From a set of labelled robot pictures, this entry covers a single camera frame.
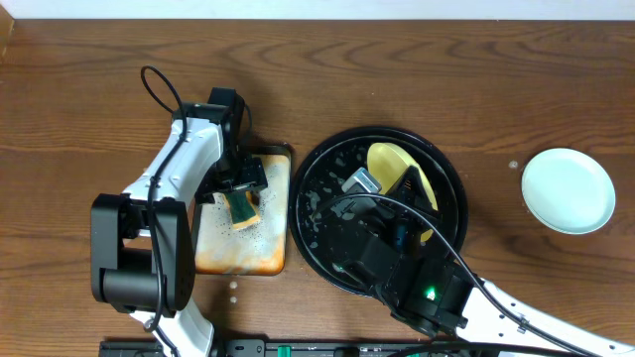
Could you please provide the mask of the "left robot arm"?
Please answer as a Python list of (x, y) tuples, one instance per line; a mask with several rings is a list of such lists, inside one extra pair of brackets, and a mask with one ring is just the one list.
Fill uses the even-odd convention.
[(191, 296), (196, 238), (188, 209), (212, 203), (217, 193), (248, 203), (267, 187), (261, 160), (240, 148), (249, 114), (231, 88), (213, 88), (204, 103), (180, 103), (166, 144), (144, 173), (91, 205), (92, 294), (140, 321), (166, 356), (213, 351), (213, 325)]

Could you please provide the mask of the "green and yellow sponge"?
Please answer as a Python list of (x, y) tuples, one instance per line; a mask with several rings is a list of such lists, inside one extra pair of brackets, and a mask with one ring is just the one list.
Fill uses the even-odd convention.
[(261, 220), (254, 194), (251, 191), (233, 191), (223, 195), (234, 230), (248, 228)]

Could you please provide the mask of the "yellow plate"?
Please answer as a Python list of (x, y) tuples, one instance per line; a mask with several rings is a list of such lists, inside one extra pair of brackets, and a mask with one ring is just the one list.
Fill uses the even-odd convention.
[(393, 143), (374, 143), (368, 149), (366, 162), (368, 172), (381, 185), (381, 194), (386, 194), (409, 167), (416, 168), (419, 184), (425, 191), (432, 209), (439, 210), (430, 181), (421, 166), (402, 147)]

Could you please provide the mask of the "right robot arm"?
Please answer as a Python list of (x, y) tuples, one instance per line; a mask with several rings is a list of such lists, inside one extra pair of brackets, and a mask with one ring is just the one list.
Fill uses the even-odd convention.
[(633, 346), (539, 311), (475, 275), (443, 236), (445, 215), (415, 167), (389, 185), (361, 168), (345, 186), (311, 219), (353, 218), (332, 244), (333, 264), (395, 319), (429, 336), (451, 335), (472, 353), (633, 355)]

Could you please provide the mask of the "mint plate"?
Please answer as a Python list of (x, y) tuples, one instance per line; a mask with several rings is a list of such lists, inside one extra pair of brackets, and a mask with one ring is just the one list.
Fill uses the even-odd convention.
[(616, 205), (615, 188), (604, 167), (569, 148), (534, 156), (523, 170), (521, 192), (528, 210), (541, 223), (569, 235), (600, 229)]

